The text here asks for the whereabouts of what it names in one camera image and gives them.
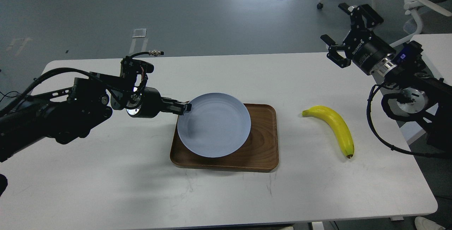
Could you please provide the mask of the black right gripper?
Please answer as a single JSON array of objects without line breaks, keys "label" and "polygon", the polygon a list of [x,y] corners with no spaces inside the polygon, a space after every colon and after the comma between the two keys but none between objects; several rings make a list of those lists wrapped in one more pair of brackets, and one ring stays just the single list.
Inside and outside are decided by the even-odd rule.
[{"label": "black right gripper", "polygon": [[[371,75],[378,62],[396,53],[393,47],[373,32],[384,19],[368,4],[352,6],[340,3],[338,7],[349,16],[350,31],[342,45],[329,35],[321,35],[321,40],[327,45],[327,58],[341,69],[349,67],[352,61],[366,75]],[[340,51],[344,51],[346,57],[340,55]]]}]

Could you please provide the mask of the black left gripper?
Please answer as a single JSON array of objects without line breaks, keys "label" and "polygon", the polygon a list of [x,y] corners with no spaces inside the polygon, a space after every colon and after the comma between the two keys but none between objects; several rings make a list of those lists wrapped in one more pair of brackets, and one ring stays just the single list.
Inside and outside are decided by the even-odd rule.
[{"label": "black left gripper", "polygon": [[136,90],[126,106],[126,112],[130,117],[141,119],[154,118],[160,111],[184,115],[192,109],[191,103],[162,98],[159,91],[153,87],[144,87],[140,92]]}]

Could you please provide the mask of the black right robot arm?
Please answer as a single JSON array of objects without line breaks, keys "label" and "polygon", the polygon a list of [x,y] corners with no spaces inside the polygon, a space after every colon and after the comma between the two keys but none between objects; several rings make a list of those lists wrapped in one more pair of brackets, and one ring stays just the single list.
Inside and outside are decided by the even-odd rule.
[{"label": "black right robot arm", "polygon": [[[355,64],[366,75],[378,74],[382,84],[372,87],[367,100],[366,115],[373,134],[393,151],[412,156],[451,159],[451,86],[442,78],[423,72],[422,45],[410,41],[397,53],[383,41],[373,28],[383,23],[383,18],[368,4],[351,6],[340,3],[338,7],[349,15],[350,31],[341,44],[329,35],[321,40],[328,46],[327,57],[341,68]],[[416,122],[427,134],[427,144],[439,153],[410,152],[382,139],[371,119],[371,103],[381,88],[400,91],[382,97],[381,106],[386,115],[396,121]]]}]

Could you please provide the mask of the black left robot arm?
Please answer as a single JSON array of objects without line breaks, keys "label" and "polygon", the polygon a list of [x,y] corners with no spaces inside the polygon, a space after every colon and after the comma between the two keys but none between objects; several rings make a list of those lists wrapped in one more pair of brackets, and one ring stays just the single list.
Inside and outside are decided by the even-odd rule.
[{"label": "black left robot arm", "polygon": [[[162,97],[157,89],[147,87],[148,74],[154,71],[154,66],[137,57],[163,54],[150,50],[127,55],[120,62],[119,76],[69,67],[43,73],[1,109],[1,162],[45,137],[60,144],[85,138],[109,119],[114,110],[125,109],[130,117],[140,119],[152,119],[158,113],[179,116],[189,113],[190,103]],[[84,78],[75,78],[71,87],[30,94],[41,83],[63,73],[79,73]]]}]

